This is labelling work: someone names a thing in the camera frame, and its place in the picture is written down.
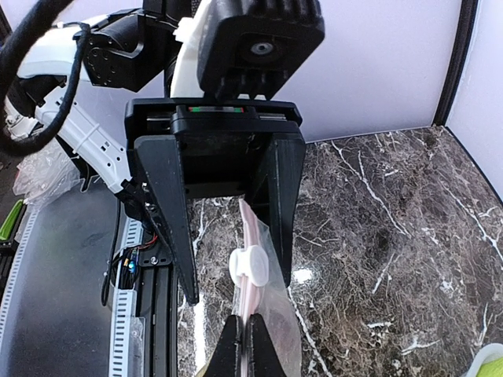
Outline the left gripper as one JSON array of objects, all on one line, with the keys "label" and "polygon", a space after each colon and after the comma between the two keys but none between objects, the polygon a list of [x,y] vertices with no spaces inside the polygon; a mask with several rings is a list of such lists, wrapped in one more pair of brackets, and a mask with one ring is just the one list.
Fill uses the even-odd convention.
[{"label": "left gripper", "polygon": [[246,202],[269,227],[290,285],[306,155],[302,121],[296,105],[282,101],[143,98],[127,104],[130,172],[135,183],[146,183],[145,209],[170,249],[191,306],[199,302],[199,287],[185,193],[190,199],[246,193]]}]

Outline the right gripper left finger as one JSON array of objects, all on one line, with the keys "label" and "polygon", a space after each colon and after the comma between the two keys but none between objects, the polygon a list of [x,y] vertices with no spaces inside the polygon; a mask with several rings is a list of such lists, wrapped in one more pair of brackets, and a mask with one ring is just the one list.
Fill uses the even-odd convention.
[{"label": "right gripper left finger", "polygon": [[210,360],[199,376],[235,377],[241,374],[242,322],[239,316],[227,317]]}]

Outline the clear dotted zip top bag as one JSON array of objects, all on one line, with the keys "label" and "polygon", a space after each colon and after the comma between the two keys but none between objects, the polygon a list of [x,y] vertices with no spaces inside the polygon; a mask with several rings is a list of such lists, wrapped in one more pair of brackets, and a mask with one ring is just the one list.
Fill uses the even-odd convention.
[{"label": "clear dotted zip top bag", "polygon": [[283,371],[287,376],[300,376],[299,325],[288,298],[269,227],[242,199],[239,209],[244,246],[234,250],[229,257],[229,274],[235,284],[233,313],[244,322],[253,314],[261,315]]}]

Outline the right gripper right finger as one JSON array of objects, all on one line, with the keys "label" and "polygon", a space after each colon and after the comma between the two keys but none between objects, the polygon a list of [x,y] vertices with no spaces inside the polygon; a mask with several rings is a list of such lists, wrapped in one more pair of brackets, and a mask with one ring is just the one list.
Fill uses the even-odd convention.
[{"label": "right gripper right finger", "polygon": [[260,314],[248,320],[248,375],[256,377],[285,377],[270,334]]}]

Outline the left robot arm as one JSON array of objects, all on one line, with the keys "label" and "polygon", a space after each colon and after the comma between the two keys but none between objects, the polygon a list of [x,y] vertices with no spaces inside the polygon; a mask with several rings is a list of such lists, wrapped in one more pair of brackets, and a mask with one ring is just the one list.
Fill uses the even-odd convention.
[{"label": "left robot arm", "polygon": [[1,149],[63,140],[167,249],[197,304],[188,199],[243,196],[270,227],[285,283],[306,144],[302,117],[274,100],[325,37],[317,1],[145,1],[57,23],[38,1],[1,49],[1,97],[42,124]]}]

